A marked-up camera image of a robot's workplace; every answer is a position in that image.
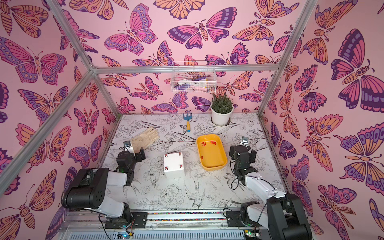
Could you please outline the yellow plastic tray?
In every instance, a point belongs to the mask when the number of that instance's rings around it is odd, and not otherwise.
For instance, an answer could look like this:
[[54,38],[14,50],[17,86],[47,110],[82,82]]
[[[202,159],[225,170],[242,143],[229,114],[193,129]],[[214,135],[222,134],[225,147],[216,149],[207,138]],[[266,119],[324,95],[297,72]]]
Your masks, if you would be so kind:
[[[201,142],[216,141],[215,146],[209,145],[203,147]],[[203,135],[197,138],[197,147],[201,165],[206,171],[216,171],[224,168],[228,163],[227,154],[223,143],[218,135]]]

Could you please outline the white block with screws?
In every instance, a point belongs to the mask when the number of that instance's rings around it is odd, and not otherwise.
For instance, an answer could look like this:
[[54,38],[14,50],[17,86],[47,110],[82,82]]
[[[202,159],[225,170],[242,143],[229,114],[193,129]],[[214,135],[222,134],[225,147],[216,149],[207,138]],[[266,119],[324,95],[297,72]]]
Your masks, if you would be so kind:
[[167,158],[165,158],[164,155],[164,173],[167,179],[177,179],[185,176],[183,153],[181,156],[179,156],[179,153],[182,152],[167,154]]

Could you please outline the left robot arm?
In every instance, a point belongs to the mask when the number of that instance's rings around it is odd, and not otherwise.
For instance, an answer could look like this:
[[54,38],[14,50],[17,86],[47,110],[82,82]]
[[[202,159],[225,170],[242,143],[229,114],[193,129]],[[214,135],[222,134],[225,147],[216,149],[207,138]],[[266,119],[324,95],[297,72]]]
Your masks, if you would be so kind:
[[108,168],[82,169],[63,191],[61,204],[68,210],[87,210],[107,218],[111,227],[126,229],[134,224],[128,203],[107,196],[108,187],[125,187],[134,180],[136,163],[146,159],[145,151],[122,151],[117,157],[117,170]]

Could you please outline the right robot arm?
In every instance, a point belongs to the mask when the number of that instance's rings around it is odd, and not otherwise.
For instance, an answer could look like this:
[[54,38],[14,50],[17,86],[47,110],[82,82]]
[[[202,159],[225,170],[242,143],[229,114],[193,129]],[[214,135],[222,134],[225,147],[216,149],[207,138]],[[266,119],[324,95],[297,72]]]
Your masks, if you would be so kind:
[[311,240],[313,233],[301,200],[295,194],[278,190],[265,180],[252,164],[257,152],[250,146],[231,146],[229,156],[238,185],[253,191],[259,202],[243,203],[240,218],[252,228],[247,240]]

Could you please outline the red sleeves in tray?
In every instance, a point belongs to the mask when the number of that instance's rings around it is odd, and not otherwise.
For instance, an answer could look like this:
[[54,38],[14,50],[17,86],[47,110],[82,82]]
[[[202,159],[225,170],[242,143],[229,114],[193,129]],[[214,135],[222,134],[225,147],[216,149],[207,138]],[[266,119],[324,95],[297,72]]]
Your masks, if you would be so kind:
[[217,144],[216,141],[205,141],[205,142],[201,142],[201,145],[202,145],[203,147],[205,147],[205,146],[209,146],[209,145],[213,145],[213,146],[215,146],[216,144]]

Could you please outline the beige work glove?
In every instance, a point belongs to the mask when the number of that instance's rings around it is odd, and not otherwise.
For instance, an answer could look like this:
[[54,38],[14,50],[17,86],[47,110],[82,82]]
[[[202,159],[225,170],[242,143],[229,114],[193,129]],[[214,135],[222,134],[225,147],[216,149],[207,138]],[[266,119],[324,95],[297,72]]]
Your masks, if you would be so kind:
[[155,143],[160,138],[159,132],[157,129],[148,128],[139,135],[131,139],[131,144],[134,150],[134,153],[139,153],[141,148],[144,150]]

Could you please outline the white pot green plant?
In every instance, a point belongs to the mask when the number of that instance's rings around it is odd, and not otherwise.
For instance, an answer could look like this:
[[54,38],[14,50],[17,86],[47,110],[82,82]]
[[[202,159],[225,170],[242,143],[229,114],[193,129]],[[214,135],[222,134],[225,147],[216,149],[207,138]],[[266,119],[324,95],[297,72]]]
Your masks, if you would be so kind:
[[212,122],[222,127],[228,124],[234,110],[234,105],[227,95],[213,95],[211,110]]

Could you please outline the blue yellow garden fork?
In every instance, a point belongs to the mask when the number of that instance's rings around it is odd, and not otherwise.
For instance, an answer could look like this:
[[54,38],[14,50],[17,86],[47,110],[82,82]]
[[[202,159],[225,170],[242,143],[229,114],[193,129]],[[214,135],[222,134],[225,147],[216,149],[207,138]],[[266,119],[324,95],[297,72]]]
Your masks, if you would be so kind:
[[191,123],[190,120],[192,119],[192,113],[190,111],[186,111],[183,113],[183,118],[187,122],[187,132],[191,131]]

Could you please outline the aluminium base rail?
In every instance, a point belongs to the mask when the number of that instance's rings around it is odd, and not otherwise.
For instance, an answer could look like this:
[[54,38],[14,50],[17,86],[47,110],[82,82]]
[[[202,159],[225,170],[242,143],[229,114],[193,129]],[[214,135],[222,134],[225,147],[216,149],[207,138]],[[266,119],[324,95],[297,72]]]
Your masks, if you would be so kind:
[[266,239],[267,213],[256,205],[260,227],[246,226],[240,208],[200,210],[133,210],[132,225],[118,228],[107,218],[86,211],[69,212],[59,240],[252,240]]

